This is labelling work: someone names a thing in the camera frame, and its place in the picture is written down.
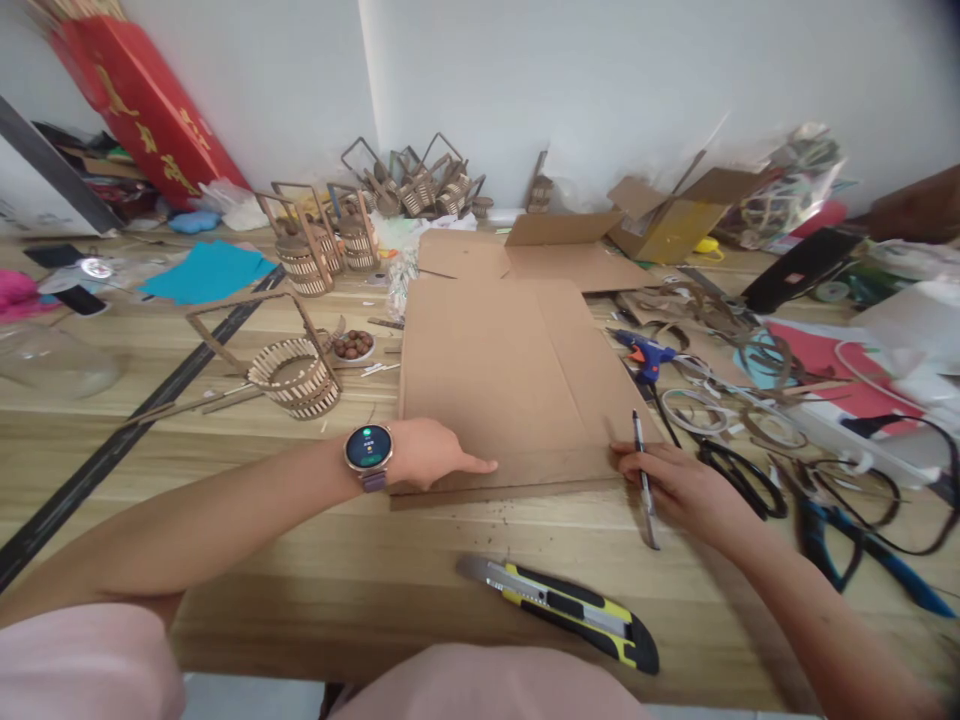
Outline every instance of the red paper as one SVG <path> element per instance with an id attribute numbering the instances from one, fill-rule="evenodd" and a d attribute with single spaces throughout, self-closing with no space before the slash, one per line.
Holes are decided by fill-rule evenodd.
<path id="1" fill-rule="evenodd" d="M 172 205 L 192 210 L 218 177 L 249 189 L 139 25 L 99 16 L 59 32 L 50 43 L 87 102 Z"/>
<path id="2" fill-rule="evenodd" d="M 835 371 L 833 375 L 837 380 L 854 378 L 856 376 L 844 367 L 843 363 L 837 359 L 836 347 L 840 344 L 839 340 L 823 337 L 821 335 L 812 335 L 811 333 L 797 330 L 788 325 L 780 325 L 776 322 L 767 324 L 770 332 L 779 335 L 788 343 L 793 354 L 803 362 L 804 367 L 812 373 L 818 375 L 829 375 L 830 368 Z M 857 343 L 849 343 L 843 346 L 841 350 L 843 359 L 856 368 L 857 372 L 865 375 L 882 388 L 895 392 L 890 387 L 890 378 L 886 371 L 873 360 L 870 355 L 864 352 L 863 346 Z M 918 411 L 903 402 L 898 402 L 882 392 L 875 390 L 864 382 L 854 382 L 841 388 L 833 390 L 821 390 L 812 393 L 818 397 L 830 400 L 841 410 L 850 413 L 856 417 L 874 417 L 876 415 L 886 415 L 888 413 L 900 412 L 904 415 L 917 415 Z M 884 430 L 890 435 L 898 435 L 913 430 L 914 423 L 896 423 L 888 425 Z"/>

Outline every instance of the pen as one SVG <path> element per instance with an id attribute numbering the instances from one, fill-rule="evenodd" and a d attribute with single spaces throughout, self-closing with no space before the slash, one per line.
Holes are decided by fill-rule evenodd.
<path id="1" fill-rule="evenodd" d="M 640 426 L 640 414 L 633 411 L 633 441 L 637 452 L 643 452 L 643 428 Z M 657 519 L 657 509 L 653 505 L 653 493 L 650 492 L 650 478 L 643 470 L 640 471 L 640 485 L 643 488 L 643 507 L 647 518 L 647 537 L 649 545 L 654 550 L 660 549 L 660 543 L 657 542 L 655 524 Z"/>

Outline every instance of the hand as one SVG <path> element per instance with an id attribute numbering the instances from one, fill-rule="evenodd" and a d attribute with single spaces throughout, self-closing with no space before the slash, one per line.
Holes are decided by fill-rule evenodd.
<path id="1" fill-rule="evenodd" d="M 437 480 L 455 470 L 492 473 L 496 460 L 481 460 L 460 448 L 456 433 L 436 420 L 416 418 L 390 423 L 393 458 L 387 465 L 390 483 L 408 482 L 429 490 Z"/>
<path id="2" fill-rule="evenodd" d="M 650 443 L 638 453 L 633 443 L 613 443 L 618 469 L 639 484 L 640 470 L 650 478 L 657 512 L 736 562 L 757 543 L 776 537 L 716 470 L 680 448 Z"/>

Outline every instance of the pink shirt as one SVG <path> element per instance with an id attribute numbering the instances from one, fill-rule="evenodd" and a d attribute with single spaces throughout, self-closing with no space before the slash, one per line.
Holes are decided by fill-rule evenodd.
<path id="1" fill-rule="evenodd" d="M 83 605 L 0 631 L 0 720 L 173 720 L 180 669 L 143 608 Z M 437 645 L 367 687 L 337 720 L 647 720 L 613 676 L 554 650 Z"/>

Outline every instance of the white bowl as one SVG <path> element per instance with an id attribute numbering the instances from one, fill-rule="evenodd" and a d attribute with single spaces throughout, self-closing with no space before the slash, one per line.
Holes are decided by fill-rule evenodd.
<path id="1" fill-rule="evenodd" d="M 341 335 L 341 336 L 340 336 L 340 339 L 341 339 L 341 340 L 344 340 L 344 341 L 349 340 L 349 339 L 350 339 L 350 335 L 349 335 L 349 334 Z M 353 360 L 347 360 L 346 358 L 342 358 L 342 357 L 340 357 L 339 355 L 337 355 L 336 353 L 333 353 L 333 356 L 337 359 L 337 362 L 363 362 L 364 360 L 366 360 L 367 358 L 369 358 L 371 355 L 373 355 L 373 351 L 377 349 L 377 338 L 374 337 L 373 335 L 371 335 L 371 336 L 370 336 L 370 339 L 371 339 L 373 342 L 372 342 L 372 344 L 370 345 L 370 349 L 367 350 L 367 354 L 366 354 L 366 355 L 360 355 L 359 357 L 354 358 Z"/>

